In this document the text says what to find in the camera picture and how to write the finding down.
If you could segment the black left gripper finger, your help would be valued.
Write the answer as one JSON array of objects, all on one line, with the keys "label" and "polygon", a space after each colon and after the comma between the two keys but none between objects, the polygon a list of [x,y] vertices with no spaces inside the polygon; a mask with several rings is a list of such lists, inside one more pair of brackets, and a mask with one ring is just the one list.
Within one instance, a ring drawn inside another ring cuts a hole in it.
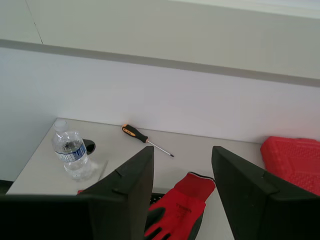
[{"label": "black left gripper finger", "polygon": [[318,240],[320,198],[221,147],[211,164],[236,240]]},{"label": "black left gripper finger", "polygon": [[141,240],[154,182],[154,148],[147,146],[109,175],[82,190],[88,225],[81,240]]}]

